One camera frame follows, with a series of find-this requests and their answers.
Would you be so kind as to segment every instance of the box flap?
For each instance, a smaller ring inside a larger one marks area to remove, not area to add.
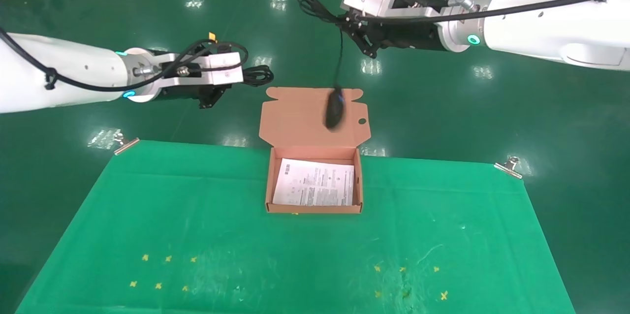
[[[367,105],[353,101],[363,95],[360,89],[343,89],[344,119],[336,130],[324,126],[326,100],[332,89],[267,88],[274,101],[263,103],[259,135],[275,147],[340,146],[356,147],[370,138]]]

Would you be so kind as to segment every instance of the black computer mouse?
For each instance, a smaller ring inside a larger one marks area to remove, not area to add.
[[[326,102],[326,128],[334,130],[344,118],[344,94],[341,87],[334,87]]]

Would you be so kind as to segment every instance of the epoxy floor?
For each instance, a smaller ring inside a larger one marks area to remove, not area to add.
[[[340,0],[321,0],[333,13]],[[182,50],[207,37],[250,50],[274,85],[328,87],[338,30],[295,0],[0,0],[7,31],[89,45]],[[522,160],[526,187],[580,314],[630,307],[630,78],[473,48],[387,49],[366,59],[345,40],[340,83],[364,90],[366,155],[494,163]],[[120,99],[0,115],[0,312],[17,307],[111,151],[102,130],[157,141],[267,148],[264,88],[237,86],[210,110],[193,100]]]

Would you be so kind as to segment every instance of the open cardboard box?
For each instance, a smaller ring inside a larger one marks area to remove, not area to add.
[[[333,132],[324,126],[326,100],[331,89],[267,88],[273,101],[263,103],[259,135],[272,144],[265,205],[271,213],[361,213],[363,173],[358,146],[370,138],[367,105],[354,100],[359,89],[344,89],[344,119]],[[351,206],[293,206],[274,204],[282,158],[354,165]]]

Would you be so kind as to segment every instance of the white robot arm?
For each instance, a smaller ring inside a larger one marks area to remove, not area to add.
[[[274,78],[265,65],[243,69],[247,50],[231,42],[214,45],[217,51],[210,54],[202,43],[213,40],[200,40],[185,54],[175,54],[140,48],[113,52],[32,34],[0,31],[0,35],[0,113],[111,101],[122,96],[135,102],[196,98],[200,108],[211,108],[233,83],[257,87]],[[232,52],[233,47],[245,52],[242,61],[239,52]],[[20,55],[20,49],[45,70],[54,68],[71,82],[47,75]]]
[[[343,0],[347,12],[307,13],[345,31],[375,58],[387,47],[463,52],[486,46],[599,69],[630,70],[630,0]]]

